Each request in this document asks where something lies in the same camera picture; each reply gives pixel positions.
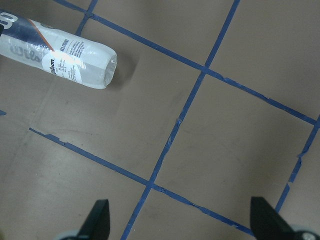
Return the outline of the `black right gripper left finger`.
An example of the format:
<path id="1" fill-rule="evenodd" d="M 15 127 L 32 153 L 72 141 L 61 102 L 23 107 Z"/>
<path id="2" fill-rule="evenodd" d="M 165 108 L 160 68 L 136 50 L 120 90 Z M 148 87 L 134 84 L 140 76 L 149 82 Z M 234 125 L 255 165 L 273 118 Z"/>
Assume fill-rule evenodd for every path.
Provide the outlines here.
<path id="1" fill-rule="evenodd" d="M 97 200 L 78 234 L 78 240 L 107 240 L 110 236 L 110 207 L 107 199 Z"/>

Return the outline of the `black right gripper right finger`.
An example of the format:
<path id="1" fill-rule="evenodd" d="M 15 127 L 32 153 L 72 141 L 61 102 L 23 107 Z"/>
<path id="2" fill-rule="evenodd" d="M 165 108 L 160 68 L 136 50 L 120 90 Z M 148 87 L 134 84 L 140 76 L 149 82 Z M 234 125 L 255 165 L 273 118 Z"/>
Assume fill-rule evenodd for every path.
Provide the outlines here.
<path id="1" fill-rule="evenodd" d="M 300 235 L 263 198 L 250 200 L 250 229 L 257 240 L 299 240 Z"/>

